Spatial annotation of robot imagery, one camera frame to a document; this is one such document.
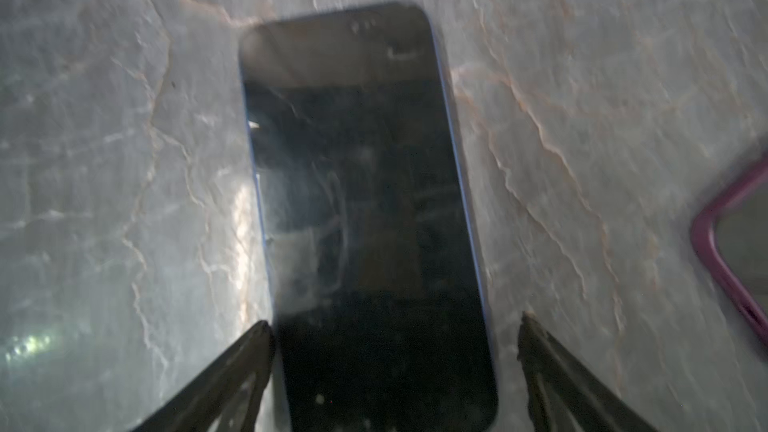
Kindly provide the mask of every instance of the black smartphone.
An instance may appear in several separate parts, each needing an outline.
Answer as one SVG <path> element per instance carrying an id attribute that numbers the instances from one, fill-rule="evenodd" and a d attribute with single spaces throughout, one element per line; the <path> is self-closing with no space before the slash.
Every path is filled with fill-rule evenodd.
<path id="1" fill-rule="evenodd" d="M 293 430 L 487 429 L 497 391 L 427 16 L 257 26 L 240 70 Z"/>

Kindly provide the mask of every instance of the marble surface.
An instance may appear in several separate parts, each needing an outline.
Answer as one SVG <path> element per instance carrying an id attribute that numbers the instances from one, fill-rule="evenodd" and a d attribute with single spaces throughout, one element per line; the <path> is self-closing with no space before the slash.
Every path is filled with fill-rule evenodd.
<path id="1" fill-rule="evenodd" d="M 0 429 L 126 430 L 270 318 L 237 40 L 371 1 L 0 0 Z M 768 354 L 687 239 L 768 147 L 768 0 L 411 1 L 451 71 L 495 429 L 532 428 L 523 310 L 662 430 L 768 429 Z"/>

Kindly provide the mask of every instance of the gray marble countertop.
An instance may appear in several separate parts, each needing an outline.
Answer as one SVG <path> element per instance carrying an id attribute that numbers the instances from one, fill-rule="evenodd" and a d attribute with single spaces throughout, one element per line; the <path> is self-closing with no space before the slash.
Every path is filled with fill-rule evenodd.
<path id="1" fill-rule="evenodd" d="M 270 318 L 237 40 L 373 1 L 0 0 L 0 429 L 126 430 Z M 495 429 L 532 428 L 523 310 L 662 430 L 768 429 L 768 354 L 687 238 L 768 147 L 768 0 L 410 1 L 451 70 Z"/>

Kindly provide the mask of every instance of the smartphone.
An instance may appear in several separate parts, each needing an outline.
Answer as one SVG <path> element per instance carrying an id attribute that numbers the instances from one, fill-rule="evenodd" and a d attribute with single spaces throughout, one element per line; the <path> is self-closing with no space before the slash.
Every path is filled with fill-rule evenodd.
<path id="1" fill-rule="evenodd" d="M 260 25 L 240 69 L 293 430 L 487 429 L 494 369 L 427 16 Z"/>
<path id="2" fill-rule="evenodd" d="M 768 346 L 768 156 L 694 220 L 702 263 Z"/>

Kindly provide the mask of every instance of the magenta phone case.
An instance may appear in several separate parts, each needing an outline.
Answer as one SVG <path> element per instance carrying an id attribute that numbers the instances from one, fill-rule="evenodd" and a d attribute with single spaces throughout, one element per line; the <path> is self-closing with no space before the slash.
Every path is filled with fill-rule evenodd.
<path id="1" fill-rule="evenodd" d="M 690 241 L 702 263 L 710 270 L 715 281 L 725 290 L 760 340 L 768 346 L 768 316 L 762 307 L 744 288 L 717 250 L 715 225 L 723 212 L 737 206 L 761 185 L 768 181 L 768 156 L 726 188 L 696 216 L 690 230 Z"/>

